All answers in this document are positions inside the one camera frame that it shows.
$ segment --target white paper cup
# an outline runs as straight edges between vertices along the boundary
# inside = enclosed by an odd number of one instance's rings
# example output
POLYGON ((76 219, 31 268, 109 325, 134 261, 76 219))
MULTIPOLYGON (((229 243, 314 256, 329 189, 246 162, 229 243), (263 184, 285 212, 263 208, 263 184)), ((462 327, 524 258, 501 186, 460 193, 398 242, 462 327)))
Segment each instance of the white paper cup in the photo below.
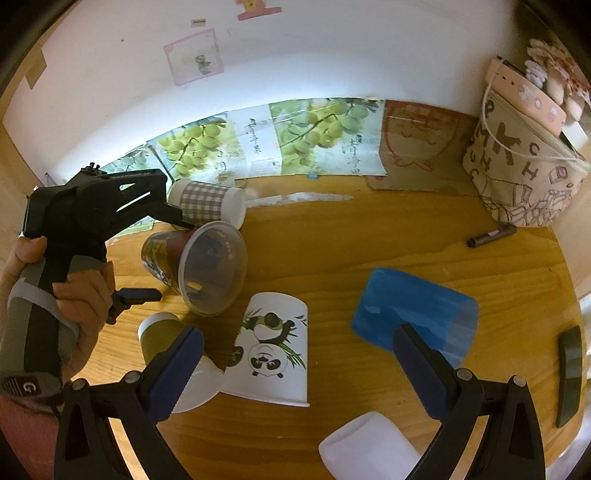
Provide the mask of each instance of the white paper cup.
MULTIPOLYGON (((138 328, 139 343, 146 365, 160 352, 164 352, 183 331, 185 325, 169 312, 160 312, 146 318, 138 328)), ((182 413, 203 405, 215 397, 222 386, 223 372, 203 353, 173 409, 182 413)))
POLYGON ((183 219, 195 226, 222 220, 239 229, 246 216, 246 193, 236 187, 181 179, 171 188, 168 202, 180 207, 183 219))
POLYGON ((318 450, 336 480, 405 480, 421 458, 398 427, 375 411, 339 428, 318 450))
POLYGON ((283 293, 251 298, 222 392, 308 407, 308 307, 283 293))

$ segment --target finger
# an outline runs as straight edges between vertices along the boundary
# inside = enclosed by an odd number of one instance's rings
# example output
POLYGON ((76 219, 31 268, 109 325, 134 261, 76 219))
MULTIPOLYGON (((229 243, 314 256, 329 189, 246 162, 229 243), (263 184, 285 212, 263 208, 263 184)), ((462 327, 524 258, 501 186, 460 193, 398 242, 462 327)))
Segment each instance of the finger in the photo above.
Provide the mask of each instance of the finger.
POLYGON ((115 269, 113 268, 113 262, 107 262, 107 264, 105 265, 105 267, 103 268, 103 271, 101 273, 103 275, 103 278, 107 282, 107 288, 111 292, 111 295, 113 295, 113 292, 116 289, 116 287, 115 287, 115 269))
POLYGON ((85 335, 97 335, 105 325, 106 317, 98 318, 85 301, 58 300, 57 308, 65 319, 80 325, 85 335))
POLYGON ((85 301, 94 311, 97 318, 106 318, 110 304, 96 291, 94 286, 85 281, 54 283, 53 293, 59 300, 85 301))
POLYGON ((17 243, 8 255, 8 260, 2 272, 2 283, 14 285, 27 264, 38 262, 47 248, 47 238, 40 236, 33 240, 24 236, 17 239, 17 243))
POLYGON ((98 333, 92 335, 85 335, 82 332, 80 333, 78 336, 78 342, 70 354, 70 361, 61 368, 61 376, 64 382, 70 380, 84 368, 88 363, 90 355, 98 340, 98 333))
POLYGON ((113 299, 111 298, 113 292, 109 291, 103 275, 98 270, 84 270, 71 273, 68 275, 68 281, 70 283, 89 283, 103 298, 109 308, 113 305, 113 299))

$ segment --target blue paper cup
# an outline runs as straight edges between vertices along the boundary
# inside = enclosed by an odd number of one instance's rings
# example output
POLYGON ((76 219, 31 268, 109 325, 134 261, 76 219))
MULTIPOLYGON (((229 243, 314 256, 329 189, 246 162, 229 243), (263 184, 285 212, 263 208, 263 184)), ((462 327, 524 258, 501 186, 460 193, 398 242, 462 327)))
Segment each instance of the blue paper cup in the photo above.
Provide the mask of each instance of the blue paper cup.
POLYGON ((365 287, 351 328, 390 352, 394 329, 410 323, 425 343, 458 368, 474 341, 478 303, 414 275, 377 268, 365 287))

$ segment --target stuffed toy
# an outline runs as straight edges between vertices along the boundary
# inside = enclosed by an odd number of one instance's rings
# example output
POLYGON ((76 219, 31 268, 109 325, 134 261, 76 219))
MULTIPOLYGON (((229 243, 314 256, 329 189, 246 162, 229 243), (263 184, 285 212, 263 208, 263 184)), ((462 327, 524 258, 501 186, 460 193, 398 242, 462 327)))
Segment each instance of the stuffed toy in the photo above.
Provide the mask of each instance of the stuffed toy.
POLYGON ((578 122, 585 103, 591 105, 591 85, 564 45, 556 38, 552 44, 532 38, 525 62, 527 79, 544 89, 566 114, 578 122))

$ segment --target blue gripper pad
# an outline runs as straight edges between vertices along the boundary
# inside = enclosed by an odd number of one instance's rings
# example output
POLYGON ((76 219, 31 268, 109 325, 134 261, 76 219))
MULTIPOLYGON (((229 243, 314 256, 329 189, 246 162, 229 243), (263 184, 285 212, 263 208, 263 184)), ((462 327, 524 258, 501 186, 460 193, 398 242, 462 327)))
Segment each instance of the blue gripper pad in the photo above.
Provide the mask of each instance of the blue gripper pad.
POLYGON ((439 352, 430 350, 420 338, 418 341, 413 339, 402 326, 394 330, 392 347, 427 415, 432 419, 445 421, 453 407, 450 404, 453 392, 449 389, 453 388, 451 381, 454 370, 449 364, 446 365, 446 360, 439 352), (434 359, 442 367, 439 372, 433 365, 434 359), (448 379, 447 385, 442 377, 448 379))
POLYGON ((203 355, 201 331, 185 327, 165 352, 156 355, 144 369, 142 400, 152 424, 170 417, 193 371, 203 355))

